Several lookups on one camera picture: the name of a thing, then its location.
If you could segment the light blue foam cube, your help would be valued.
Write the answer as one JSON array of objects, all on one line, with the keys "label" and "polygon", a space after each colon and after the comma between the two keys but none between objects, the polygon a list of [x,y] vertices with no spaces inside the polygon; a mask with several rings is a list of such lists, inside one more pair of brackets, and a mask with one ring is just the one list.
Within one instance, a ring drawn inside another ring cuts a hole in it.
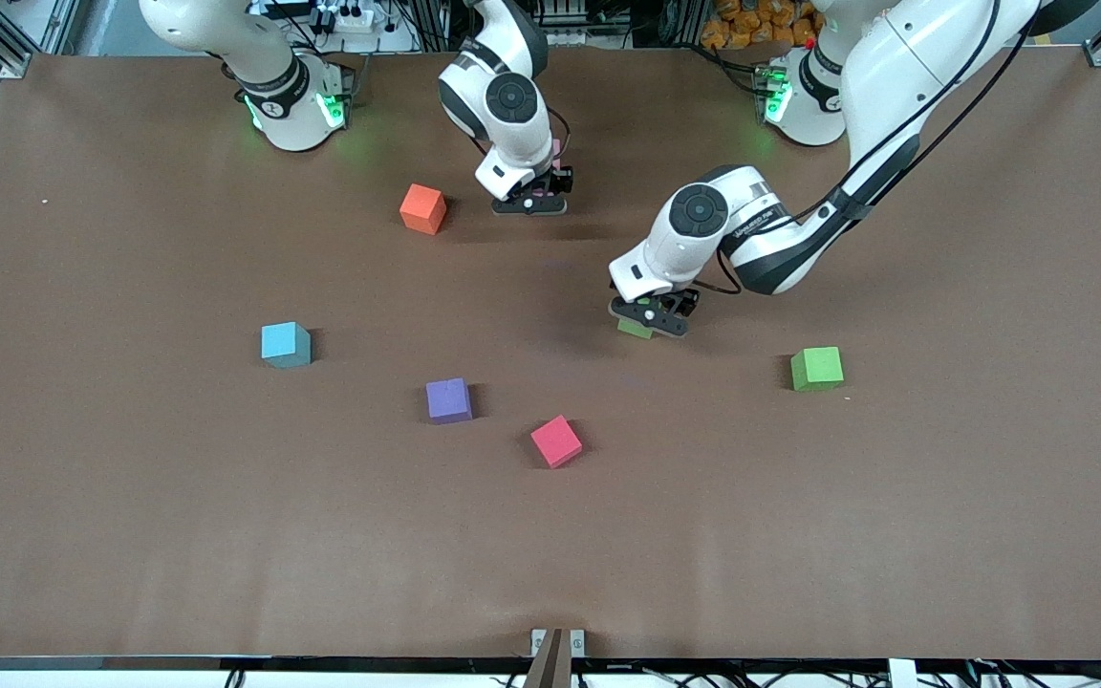
[{"label": "light blue foam cube", "polygon": [[272,369],[310,365],[310,332],[293,321],[263,326],[259,331],[259,357]]}]

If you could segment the orange foam cube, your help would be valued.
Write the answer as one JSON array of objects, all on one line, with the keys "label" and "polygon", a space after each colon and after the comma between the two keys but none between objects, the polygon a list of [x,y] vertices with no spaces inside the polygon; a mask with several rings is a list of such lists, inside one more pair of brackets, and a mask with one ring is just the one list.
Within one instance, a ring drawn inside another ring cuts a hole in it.
[{"label": "orange foam cube", "polygon": [[437,234],[442,230],[447,200],[440,190],[411,183],[400,206],[400,217],[407,229],[422,234]]}]

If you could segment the silver equipment rack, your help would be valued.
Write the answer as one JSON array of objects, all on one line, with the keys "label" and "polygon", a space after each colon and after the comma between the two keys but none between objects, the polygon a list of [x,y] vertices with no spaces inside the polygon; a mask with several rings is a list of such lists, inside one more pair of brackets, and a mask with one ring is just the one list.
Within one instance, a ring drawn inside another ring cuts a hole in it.
[{"label": "silver equipment rack", "polygon": [[554,47],[633,47],[631,0],[531,0],[531,9]]}]

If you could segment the red foam cube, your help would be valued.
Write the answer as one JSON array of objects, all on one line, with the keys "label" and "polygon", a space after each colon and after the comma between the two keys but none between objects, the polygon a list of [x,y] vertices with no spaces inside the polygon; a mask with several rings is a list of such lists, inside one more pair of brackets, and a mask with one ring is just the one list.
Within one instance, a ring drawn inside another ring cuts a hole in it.
[{"label": "red foam cube", "polygon": [[550,469],[567,465],[584,450],[584,441],[573,430],[573,424],[564,415],[531,432],[531,440],[542,461]]}]

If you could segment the purple foam cube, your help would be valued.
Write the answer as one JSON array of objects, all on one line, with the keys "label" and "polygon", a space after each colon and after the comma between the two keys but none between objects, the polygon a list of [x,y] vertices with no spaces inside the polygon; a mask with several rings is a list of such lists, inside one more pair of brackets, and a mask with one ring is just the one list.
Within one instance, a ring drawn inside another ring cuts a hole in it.
[{"label": "purple foam cube", "polygon": [[425,400],[434,425],[475,418],[470,387],[462,376],[432,380],[425,384]]}]

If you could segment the orange snack bag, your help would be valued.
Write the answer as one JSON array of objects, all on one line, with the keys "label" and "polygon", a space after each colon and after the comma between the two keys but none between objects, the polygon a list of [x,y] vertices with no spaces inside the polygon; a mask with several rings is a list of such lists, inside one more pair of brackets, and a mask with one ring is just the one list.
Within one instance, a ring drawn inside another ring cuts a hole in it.
[{"label": "orange snack bag", "polygon": [[811,0],[711,0],[699,43],[708,51],[765,42],[811,48],[826,23],[826,14]]}]

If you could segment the paper table cover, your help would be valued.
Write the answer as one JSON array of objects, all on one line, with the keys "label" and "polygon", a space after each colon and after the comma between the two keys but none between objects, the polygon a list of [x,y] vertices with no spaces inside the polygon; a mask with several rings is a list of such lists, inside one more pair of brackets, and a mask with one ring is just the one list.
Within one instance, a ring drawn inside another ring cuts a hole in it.
[{"label": "paper table cover", "polygon": [[[442,55],[309,153],[210,58],[0,84],[0,655],[1101,658],[1101,69],[1028,48],[800,286],[608,313],[682,184],[843,175],[693,54],[555,51],[569,210],[498,217]],[[411,183],[437,234],[403,225]],[[310,365],[272,369],[298,323]],[[838,347],[843,386],[795,392]],[[434,425],[462,376],[473,419]],[[584,441],[542,461],[564,415]]]}]

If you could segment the white power strip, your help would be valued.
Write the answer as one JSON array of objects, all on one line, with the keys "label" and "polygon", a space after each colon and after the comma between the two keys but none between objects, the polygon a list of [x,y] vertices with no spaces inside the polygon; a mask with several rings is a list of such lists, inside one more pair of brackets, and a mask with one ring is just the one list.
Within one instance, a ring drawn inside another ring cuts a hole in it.
[{"label": "white power strip", "polygon": [[315,35],[371,34],[377,10],[370,0],[318,0],[310,3],[309,28]]}]

